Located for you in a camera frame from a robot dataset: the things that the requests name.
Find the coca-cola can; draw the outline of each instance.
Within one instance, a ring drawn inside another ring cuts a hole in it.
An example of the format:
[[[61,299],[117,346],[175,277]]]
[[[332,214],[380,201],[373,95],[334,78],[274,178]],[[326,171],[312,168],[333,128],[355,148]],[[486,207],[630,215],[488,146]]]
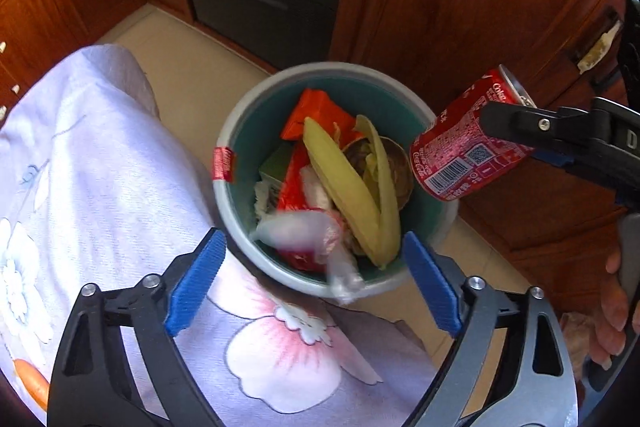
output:
[[[480,112],[489,101],[536,107],[504,66],[489,71],[451,102],[410,147],[414,176],[434,198],[466,196],[513,169],[532,151],[482,132]]]

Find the qr code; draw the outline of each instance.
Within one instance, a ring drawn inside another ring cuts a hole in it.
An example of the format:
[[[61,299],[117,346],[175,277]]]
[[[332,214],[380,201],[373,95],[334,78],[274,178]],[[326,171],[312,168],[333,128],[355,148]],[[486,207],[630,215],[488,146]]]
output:
[[[471,170],[471,165],[454,158],[447,166],[426,179],[426,183],[437,195],[442,194],[451,185],[458,183]]]
[[[492,153],[486,146],[481,143],[473,147],[473,149],[465,154],[465,158],[474,165],[482,165],[484,162],[490,160],[493,157],[494,153]]]

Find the finger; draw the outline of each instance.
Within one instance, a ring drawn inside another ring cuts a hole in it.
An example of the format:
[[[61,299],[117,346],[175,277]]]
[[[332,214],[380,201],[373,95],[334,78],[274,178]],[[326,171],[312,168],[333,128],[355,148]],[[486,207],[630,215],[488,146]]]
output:
[[[626,335],[609,324],[601,309],[596,310],[593,316],[593,324],[600,346],[612,355],[622,353],[625,348]]]
[[[629,303],[625,291],[615,275],[607,275],[602,280],[600,304],[609,324],[618,331],[622,331],[629,316]]]
[[[616,250],[607,257],[607,264],[605,268],[607,269],[607,273],[617,273],[620,270],[620,264],[622,263],[622,256],[620,255],[620,250],[616,248]]]
[[[633,318],[634,331],[640,335],[640,302],[636,306],[636,311],[634,312]]]
[[[605,371],[611,367],[611,357],[598,342],[596,332],[593,329],[589,335],[589,356],[593,362],[600,364]]]

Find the robotic claw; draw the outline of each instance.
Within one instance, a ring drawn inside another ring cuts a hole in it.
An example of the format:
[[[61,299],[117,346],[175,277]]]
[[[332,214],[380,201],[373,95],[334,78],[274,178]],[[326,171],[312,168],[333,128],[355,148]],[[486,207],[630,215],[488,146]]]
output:
[[[640,10],[627,1],[618,61],[630,107],[640,108]],[[640,299],[640,113],[595,98],[590,111],[489,103],[481,115],[486,134],[536,149],[534,157],[612,188],[629,213],[620,220],[620,280],[633,310]],[[195,299],[189,282],[205,271],[206,292],[224,258],[222,232],[212,229],[193,253],[178,256],[162,274],[133,288],[102,292],[85,285],[78,295],[53,368],[48,423],[52,427],[223,427],[188,371],[173,337],[186,327],[177,310]],[[625,405],[640,389],[638,336],[626,327],[625,350],[604,371],[585,363],[586,398],[578,413],[571,362],[551,305],[540,288],[525,295],[497,291],[466,277],[448,257],[413,233],[402,254],[438,326],[455,342],[430,388],[403,427],[594,427],[632,425]],[[145,410],[122,344],[133,327],[149,376],[168,420]],[[506,328],[498,369],[484,407],[462,417],[496,328]]]

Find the beige floor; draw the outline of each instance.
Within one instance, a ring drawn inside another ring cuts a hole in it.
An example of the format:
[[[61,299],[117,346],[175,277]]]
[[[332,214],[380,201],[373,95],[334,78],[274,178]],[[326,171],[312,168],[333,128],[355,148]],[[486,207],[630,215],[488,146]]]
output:
[[[207,166],[228,113],[245,92],[267,77],[215,40],[151,6],[121,22],[100,42],[117,42],[132,51],[156,93],[162,122]],[[499,289],[524,292],[529,286],[461,219],[454,223],[440,253],[453,257],[467,275],[481,275]],[[405,320],[434,362],[440,365],[444,360],[451,339],[435,326],[414,282],[363,299],[354,308],[392,321]],[[504,335],[497,332],[468,412],[484,401],[503,341]]]

